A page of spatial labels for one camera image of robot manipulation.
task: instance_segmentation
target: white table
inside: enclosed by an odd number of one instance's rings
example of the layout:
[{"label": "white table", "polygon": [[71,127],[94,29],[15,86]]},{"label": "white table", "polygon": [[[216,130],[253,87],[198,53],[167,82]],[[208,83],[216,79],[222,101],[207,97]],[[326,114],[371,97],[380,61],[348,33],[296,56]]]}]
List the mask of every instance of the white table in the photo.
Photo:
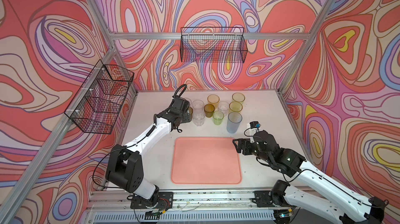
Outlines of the white table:
[{"label": "white table", "polygon": [[[163,137],[156,146],[143,157],[144,176],[161,190],[177,189],[217,189],[217,188],[267,188],[273,187],[277,180],[283,180],[281,173],[273,171],[269,167],[260,165],[255,156],[240,157],[242,170],[242,182],[237,185],[183,185],[174,184],[171,181],[171,168],[174,154],[174,143],[181,136],[205,136],[205,137],[233,137],[245,138],[243,131],[247,123],[258,121],[261,124],[260,130],[265,130],[275,137],[281,147],[290,148],[304,156],[299,141],[292,129],[285,111],[274,90],[240,91],[245,95],[246,100],[241,112],[243,120],[236,133],[228,133],[226,130],[226,117],[219,126],[213,124],[211,118],[206,118],[201,127],[192,122],[180,125],[182,133],[176,130]],[[220,101],[232,101],[232,94],[235,91],[185,91],[182,95],[192,101],[200,99],[207,104],[207,97],[210,94],[217,94]],[[153,123],[153,115],[166,109],[172,100],[173,92],[139,92],[133,108],[122,145],[132,141],[141,134],[150,124]],[[304,184],[293,181],[294,186]]]}]

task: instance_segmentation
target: clear plastic cup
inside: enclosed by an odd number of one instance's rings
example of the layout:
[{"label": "clear plastic cup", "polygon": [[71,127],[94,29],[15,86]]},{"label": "clear plastic cup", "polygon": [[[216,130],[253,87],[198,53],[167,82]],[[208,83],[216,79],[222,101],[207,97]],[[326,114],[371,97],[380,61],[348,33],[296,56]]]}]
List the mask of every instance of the clear plastic cup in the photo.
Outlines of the clear plastic cup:
[{"label": "clear plastic cup", "polygon": [[189,102],[189,106],[191,106],[191,105],[192,105],[192,100],[191,100],[191,99],[189,99],[189,98],[183,98],[183,99],[185,99],[186,101],[188,101],[188,102]]},{"label": "clear plastic cup", "polygon": [[220,97],[218,95],[209,95],[207,97],[208,103],[212,104],[214,108],[217,108],[217,104],[220,101]]},{"label": "clear plastic cup", "polygon": [[193,101],[191,107],[193,108],[193,110],[196,110],[196,109],[201,109],[201,110],[203,110],[203,108],[204,108],[204,102],[201,101],[201,100],[195,100],[195,101]]},{"label": "clear plastic cup", "polygon": [[206,120],[206,113],[204,112],[203,109],[195,109],[193,110],[193,123],[200,127],[204,124],[204,121]]},{"label": "clear plastic cup", "polygon": [[241,104],[243,104],[245,99],[246,97],[242,93],[234,93],[232,95],[232,101],[237,101],[240,102]]},{"label": "clear plastic cup", "polygon": [[223,112],[225,116],[228,116],[228,114],[229,114],[229,103],[226,102],[226,101],[218,102],[217,110]]},{"label": "clear plastic cup", "polygon": [[211,118],[213,116],[215,107],[212,104],[206,104],[204,106],[204,112],[206,113],[207,118]]},{"label": "clear plastic cup", "polygon": [[221,111],[214,111],[212,121],[215,125],[220,125],[224,119],[224,113]]},{"label": "clear plastic cup", "polygon": [[243,105],[240,102],[233,101],[229,104],[229,110],[231,112],[240,112],[243,109]]},{"label": "clear plastic cup", "polygon": [[242,115],[239,114],[238,112],[229,113],[229,115],[227,116],[226,130],[229,133],[236,133],[236,131],[238,130],[242,119],[243,119]]}]

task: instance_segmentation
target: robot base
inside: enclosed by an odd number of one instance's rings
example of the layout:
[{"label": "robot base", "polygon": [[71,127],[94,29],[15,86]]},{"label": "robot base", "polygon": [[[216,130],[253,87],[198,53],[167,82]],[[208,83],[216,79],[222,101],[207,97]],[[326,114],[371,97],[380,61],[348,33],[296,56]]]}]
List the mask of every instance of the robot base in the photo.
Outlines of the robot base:
[{"label": "robot base", "polygon": [[174,193],[173,192],[159,192],[157,194],[157,199],[158,201],[153,203],[150,202],[150,200],[146,200],[143,197],[136,196],[134,199],[132,199],[132,202],[130,203],[130,208],[131,209],[152,209],[152,207],[158,208],[158,209],[168,209],[173,207],[173,200],[174,200]]}]

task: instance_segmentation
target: wire basket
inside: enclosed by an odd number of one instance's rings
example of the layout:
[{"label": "wire basket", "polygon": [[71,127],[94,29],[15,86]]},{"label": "wire basket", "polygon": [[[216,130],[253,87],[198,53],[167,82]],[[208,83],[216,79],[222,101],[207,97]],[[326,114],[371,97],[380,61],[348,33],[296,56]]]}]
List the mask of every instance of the wire basket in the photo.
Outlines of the wire basket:
[{"label": "wire basket", "polygon": [[244,63],[247,44],[243,27],[182,27],[182,62]]},{"label": "wire basket", "polygon": [[111,134],[133,77],[118,65],[102,65],[69,118],[82,132]]}]

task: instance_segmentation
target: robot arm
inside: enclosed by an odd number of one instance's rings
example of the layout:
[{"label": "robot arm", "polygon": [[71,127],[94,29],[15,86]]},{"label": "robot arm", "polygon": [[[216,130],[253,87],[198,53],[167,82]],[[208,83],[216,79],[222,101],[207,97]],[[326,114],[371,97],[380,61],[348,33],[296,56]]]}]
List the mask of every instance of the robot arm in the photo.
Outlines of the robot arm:
[{"label": "robot arm", "polygon": [[382,222],[386,206],[384,201],[376,197],[368,199],[343,186],[297,152],[279,147],[274,137],[265,130],[256,132],[253,139],[254,142],[250,139],[233,140],[237,152],[255,155],[257,159],[266,161],[273,170],[305,183],[327,199],[315,197],[279,180],[270,192],[273,205],[299,206],[333,223]]},{"label": "robot arm", "polygon": [[148,200],[145,202],[148,206],[154,206],[157,203],[158,187],[144,178],[142,156],[171,131],[176,129],[181,132],[182,130],[179,129],[181,123],[189,122],[189,102],[181,98],[186,88],[184,84],[175,91],[169,107],[155,114],[153,124],[143,133],[124,146],[115,145],[110,153],[106,179]]}]

